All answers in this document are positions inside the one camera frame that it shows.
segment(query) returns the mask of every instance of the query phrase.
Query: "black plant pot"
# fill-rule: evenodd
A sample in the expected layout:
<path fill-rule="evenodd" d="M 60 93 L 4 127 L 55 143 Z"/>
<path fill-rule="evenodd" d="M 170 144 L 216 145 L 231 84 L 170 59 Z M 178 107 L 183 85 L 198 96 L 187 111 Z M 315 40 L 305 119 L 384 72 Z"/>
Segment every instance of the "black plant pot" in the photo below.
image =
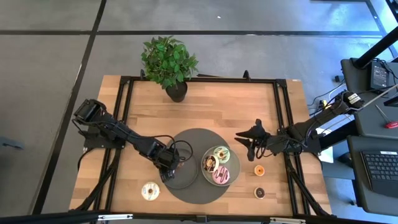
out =
<path fill-rule="evenodd" d="M 187 90 L 186 82 L 177 82 L 176 85 L 167 87 L 166 93 L 174 102 L 179 103 L 184 100 Z"/>

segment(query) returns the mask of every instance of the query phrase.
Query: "red screwdriver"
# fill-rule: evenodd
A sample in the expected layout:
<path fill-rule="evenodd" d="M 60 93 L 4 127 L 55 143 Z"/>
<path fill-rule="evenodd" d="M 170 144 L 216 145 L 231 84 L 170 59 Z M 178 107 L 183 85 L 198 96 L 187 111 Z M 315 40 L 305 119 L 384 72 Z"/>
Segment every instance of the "red screwdriver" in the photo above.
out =
<path fill-rule="evenodd" d="M 398 121 L 391 121 L 388 119 L 387 115 L 380 109 L 378 105 L 375 105 L 376 108 L 379 110 L 381 116 L 387 121 L 387 124 L 384 126 L 385 128 L 392 129 L 392 128 L 398 128 Z"/>

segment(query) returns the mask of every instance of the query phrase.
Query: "green frosted donut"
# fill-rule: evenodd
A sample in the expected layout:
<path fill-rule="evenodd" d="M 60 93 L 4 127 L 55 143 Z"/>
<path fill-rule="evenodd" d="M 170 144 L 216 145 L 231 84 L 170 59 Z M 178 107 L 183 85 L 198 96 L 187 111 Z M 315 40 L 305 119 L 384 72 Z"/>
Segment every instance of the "green frosted donut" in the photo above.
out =
<path fill-rule="evenodd" d="M 228 148 L 225 146 L 218 146 L 214 150 L 213 154 L 217 157 L 220 164 L 224 164 L 224 163 L 228 162 L 229 157 L 231 157 L 231 154 L 229 153 Z"/>

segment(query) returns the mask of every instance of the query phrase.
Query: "keyboard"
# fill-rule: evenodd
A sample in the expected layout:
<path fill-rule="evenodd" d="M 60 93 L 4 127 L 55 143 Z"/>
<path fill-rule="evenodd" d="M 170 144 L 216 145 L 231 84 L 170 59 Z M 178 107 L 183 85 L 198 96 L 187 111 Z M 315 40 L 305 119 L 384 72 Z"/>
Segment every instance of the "keyboard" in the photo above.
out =
<path fill-rule="evenodd" d="M 398 197 L 398 152 L 363 151 L 361 155 L 371 190 Z"/>

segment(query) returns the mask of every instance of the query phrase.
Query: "donut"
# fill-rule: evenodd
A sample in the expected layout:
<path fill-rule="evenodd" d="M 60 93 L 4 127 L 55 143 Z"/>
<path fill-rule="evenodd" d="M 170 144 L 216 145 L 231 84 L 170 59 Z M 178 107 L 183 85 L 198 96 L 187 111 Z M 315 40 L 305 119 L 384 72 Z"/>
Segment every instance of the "donut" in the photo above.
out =
<path fill-rule="evenodd" d="M 216 172 L 211 176 L 213 177 L 214 182 L 220 185 L 227 183 L 230 178 L 229 171 L 225 166 L 219 166 Z"/>
<path fill-rule="evenodd" d="M 213 155 L 206 156 L 206 158 L 203 160 L 203 168 L 208 172 L 216 171 L 219 164 L 220 162 L 218 161 L 217 157 Z"/>
<path fill-rule="evenodd" d="M 266 196 L 266 192 L 261 187 L 256 187 L 256 189 L 254 189 L 254 196 L 258 199 L 263 199 Z"/>
<path fill-rule="evenodd" d="M 257 166 L 254 168 L 254 173 L 255 173 L 257 176 L 259 176 L 259 177 L 261 177 L 262 175 L 264 175 L 265 171 L 264 171 L 263 166 L 262 166 L 262 165 L 257 165 Z"/>
<path fill-rule="evenodd" d="M 229 153 L 229 150 L 225 146 L 218 146 L 214 150 L 214 155 L 217 157 L 217 159 L 220 161 L 220 164 L 224 164 L 228 162 L 229 157 L 231 157 L 231 154 Z"/>
<path fill-rule="evenodd" d="M 155 200 L 160 194 L 159 186 L 153 182 L 148 182 L 142 187 L 141 194 L 145 200 Z"/>

